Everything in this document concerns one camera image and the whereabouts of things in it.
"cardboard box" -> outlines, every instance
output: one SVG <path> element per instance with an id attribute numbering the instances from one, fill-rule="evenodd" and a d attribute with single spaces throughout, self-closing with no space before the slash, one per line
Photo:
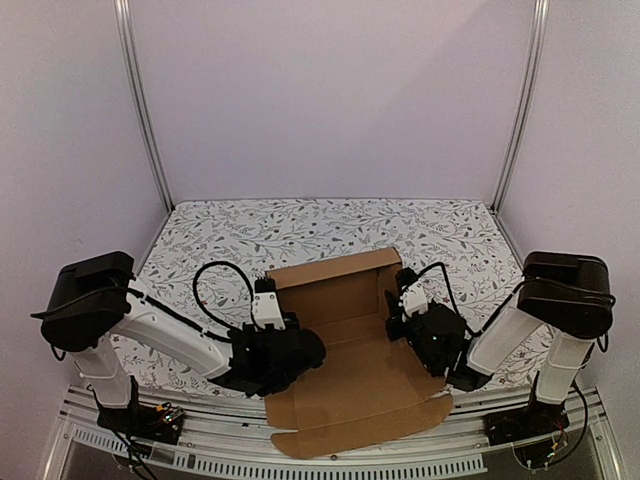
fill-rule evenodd
<path id="1" fill-rule="evenodd" d="M 265 398 L 269 425 L 295 430 L 271 441 L 295 458 L 343 452 L 433 428 L 451 411 L 404 340 L 390 342 L 384 291 L 397 294 L 402 268 L 393 248 L 273 270 L 283 311 L 327 347 L 322 367 Z"/>

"cardboard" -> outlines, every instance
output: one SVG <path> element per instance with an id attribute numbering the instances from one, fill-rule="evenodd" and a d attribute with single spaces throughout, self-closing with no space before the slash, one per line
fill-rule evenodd
<path id="1" fill-rule="evenodd" d="M 453 407 L 405 341 L 389 342 L 384 291 L 397 293 L 393 248 L 268 272 L 283 311 L 327 347 L 322 367 L 265 398 L 271 441 L 295 458 L 343 452 L 422 432 Z"/>

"floral pattern tablecloth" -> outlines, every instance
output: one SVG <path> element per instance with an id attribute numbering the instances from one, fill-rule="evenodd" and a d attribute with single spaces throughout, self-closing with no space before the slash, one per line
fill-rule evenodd
<path id="1" fill-rule="evenodd" d="M 211 323 L 191 294 L 196 270 L 214 259 L 240 266 L 253 281 L 266 270 L 384 247 L 416 270 L 443 261 L 463 316 L 477 330 L 518 283 L 521 272 L 484 204 L 452 200 L 232 200 L 176 207 L 140 278 L 157 298 Z M 439 272 L 426 289 L 448 303 Z M 200 295 L 225 320 L 248 321 L 248 291 L 231 270 L 202 277 Z M 216 333 L 222 327 L 212 325 Z M 529 384 L 551 337 L 541 328 L 496 372 L 485 389 Z M 128 338 L 112 341 L 125 369 L 147 387 L 239 397 L 178 361 Z"/>

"robotic arm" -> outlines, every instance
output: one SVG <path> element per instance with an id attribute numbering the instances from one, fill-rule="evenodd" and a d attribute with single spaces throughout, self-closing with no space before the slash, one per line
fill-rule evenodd
<path id="1" fill-rule="evenodd" d="M 251 305 L 253 324 L 209 331 L 196 319 L 149 295 L 132 274 L 133 259 L 114 252 L 64 267 L 41 332 L 52 347 L 68 352 L 90 381 L 105 428 L 165 443 L 177 443 L 182 411 L 170 405 L 140 405 L 138 385 L 116 355 L 109 334 L 119 334 L 181 361 L 208 381 L 247 395 L 283 391 L 326 355 L 320 338 L 300 329 L 294 313 L 282 313 L 271 279 L 258 279 Z"/>
<path id="2" fill-rule="evenodd" d="M 443 267 L 445 280 L 448 282 Z M 595 257 L 534 252 L 524 280 L 498 307 L 480 332 L 446 306 L 430 301 L 411 269 L 398 273 L 400 298 L 387 295 L 392 315 L 387 336 L 406 338 L 432 376 L 463 391 L 483 387 L 506 358 L 542 325 L 555 334 L 524 409 L 487 415 L 491 445 L 523 440 L 569 426 L 564 401 L 596 340 L 612 325 L 615 297 L 605 263 Z"/>

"leaf pattern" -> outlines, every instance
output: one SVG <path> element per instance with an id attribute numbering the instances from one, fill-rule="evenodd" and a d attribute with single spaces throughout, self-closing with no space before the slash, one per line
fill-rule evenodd
<path id="1" fill-rule="evenodd" d="M 191 294 L 196 270 L 228 260 L 253 281 L 265 271 L 393 246 L 416 270 L 447 265 L 461 313 L 477 330 L 520 280 L 521 272 L 486 207 L 453 200 L 233 200 L 178 205 L 144 265 L 141 279 L 157 298 L 207 323 Z M 428 293 L 450 303 L 442 276 L 431 272 Z M 249 292 L 229 269 L 202 276 L 199 293 L 224 320 L 249 321 Z M 212 324 L 224 334 L 224 328 Z M 241 397 L 208 383 L 178 361 L 136 341 L 113 336 L 125 369 L 142 385 L 185 394 Z M 485 389 L 531 382 L 551 341 L 542 328 L 520 346 Z"/>

